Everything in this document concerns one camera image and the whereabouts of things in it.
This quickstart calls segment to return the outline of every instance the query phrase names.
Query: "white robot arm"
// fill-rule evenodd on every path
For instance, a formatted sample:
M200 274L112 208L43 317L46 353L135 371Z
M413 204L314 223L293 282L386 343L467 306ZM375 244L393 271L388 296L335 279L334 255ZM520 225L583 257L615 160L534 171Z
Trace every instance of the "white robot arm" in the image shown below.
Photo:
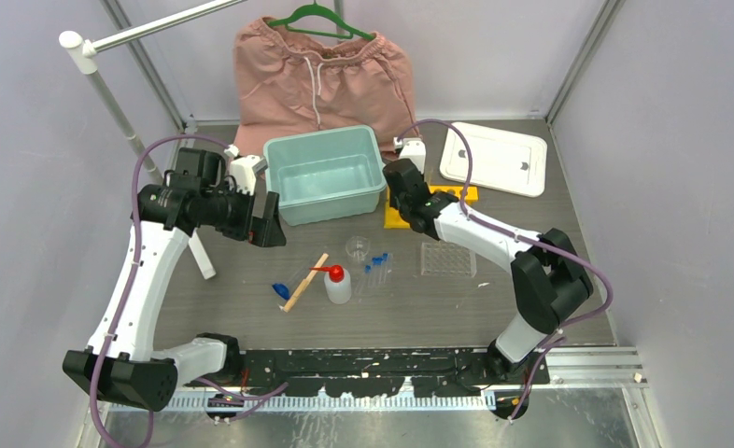
M529 353L592 294L592 283L584 268L517 238L524 235L575 254L564 232L525 231L468 206L464 213L454 195L431 193L417 166L408 159L386 165L384 177L390 205L399 210L412 230L471 249L513 276L518 314L488 347L496 373L514 371L523 365ZM509 230L514 237L479 225L470 217Z
M141 218L142 257L116 335L108 348L101 381L100 399L159 411L178 385L204 375L240 372L239 347L235 338L201 334L190 343L168 350L153 350L153 336L166 287L180 254L200 225L214 226L227 237L262 247L284 245L278 221L278 198L268 193L263 217L252 216L257 175L264 160L257 156L235 157L229 173L224 159L213 152L182 148L174 171L163 185L147 185L138 195ZM134 227L131 241L100 324L84 351L68 351L63 370L89 393L92 369L111 320L120 303L133 264Z

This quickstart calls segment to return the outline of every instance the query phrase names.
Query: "blue bottle cap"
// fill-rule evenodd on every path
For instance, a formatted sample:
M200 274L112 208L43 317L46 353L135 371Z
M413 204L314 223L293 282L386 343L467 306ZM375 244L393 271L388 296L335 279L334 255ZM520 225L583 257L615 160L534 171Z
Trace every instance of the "blue bottle cap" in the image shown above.
M274 283L273 285L271 285L271 287L274 289L274 292L279 295L279 297L286 301L290 300L290 291L288 287L286 287L283 283Z

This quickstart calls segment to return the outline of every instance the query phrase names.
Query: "white lid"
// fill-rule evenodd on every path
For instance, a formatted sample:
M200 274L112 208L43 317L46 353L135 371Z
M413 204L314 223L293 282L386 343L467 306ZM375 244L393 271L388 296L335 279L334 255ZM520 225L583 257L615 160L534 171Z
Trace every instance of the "white lid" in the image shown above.
M472 149L472 184L522 196L543 194L548 145L542 138L463 122L453 125ZM466 147L449 130L439 171L446 179L463 182L468 167Z

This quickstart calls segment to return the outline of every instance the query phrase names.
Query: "metal floor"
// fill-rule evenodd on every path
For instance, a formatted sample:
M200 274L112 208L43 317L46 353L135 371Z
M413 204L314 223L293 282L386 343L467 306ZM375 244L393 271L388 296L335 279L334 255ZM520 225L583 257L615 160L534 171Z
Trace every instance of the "metal floor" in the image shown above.
M475 123L538 135L548 143L548 154L543 195L525 198L480 188L480 200L474 208L524 229L561 229L584 256L584 241L545 122ZM203 127L199 133L232 141L235 130L234 126ZM432 175L431 183L453 184L438 173L445 129L426 125L422 133L428 147L426 173ZM264 191L264 181L260 181L258 191ZM202 332L232 335L242 348L487 346L515 315L510 275L478 257L475 278L422 277L420 245L432 239L406 230L384 230L383 216L380 204L368 215L297 227L283 225L288 245L271 249L202 229L200 236L218 275L205 281L191 253L182 255L158 319L156 349L186 343ZM344 263L345 243L354 235L370 238L374 249L393 253L393 277L386 293L333 305L323 282L317 279L290 313L280 311L277 305L281 300L271 284L290 277L315 250L326 249L331 263ZM578 313L598 305L595 294ZM605 317L569 328L567 334L570 343L614 343Z
M138 445L146 425L143 412L110 413L107 421L115 440L125 446ZM156 414L153 440L176 447L639 446L619 389L533 391L527 414L511 427L488 410L255 413L229 426L213 426L199 412L162 412Z

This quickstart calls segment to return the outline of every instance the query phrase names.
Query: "green hanger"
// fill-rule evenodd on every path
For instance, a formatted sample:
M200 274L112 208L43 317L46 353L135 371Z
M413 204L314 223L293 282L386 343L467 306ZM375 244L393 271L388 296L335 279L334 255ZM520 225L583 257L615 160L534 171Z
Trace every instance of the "green hanger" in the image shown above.
M322 17L324 19L328 19L329 21L334 22L334 24L337 25L340 29L343 29L349 32L349 34L338 35L337 33L327 33L325 31L315 31L315 30L302 30L299 28L290 27L291 23L294 23L301 18L309 17L309 16L316 16L316 17ZM373 40L374 38L372 35L368 35L367 33L364 33L363 31L357 30L356 28L348 25L334 11L328 9L327 7L322 7L321 5L318 5L317 0L312 5L304 5L302 7L299 7L298 9L293 11L290 17L286 19L278 19L275 21L268 22L268 26L271 26L271 27L282 26L282 25L287 27L288 31L292 31L295 33L304 33L306 35L325 35L328 37L337 37L340 39L351 39L353 38L354 35L357 35L367 40Z

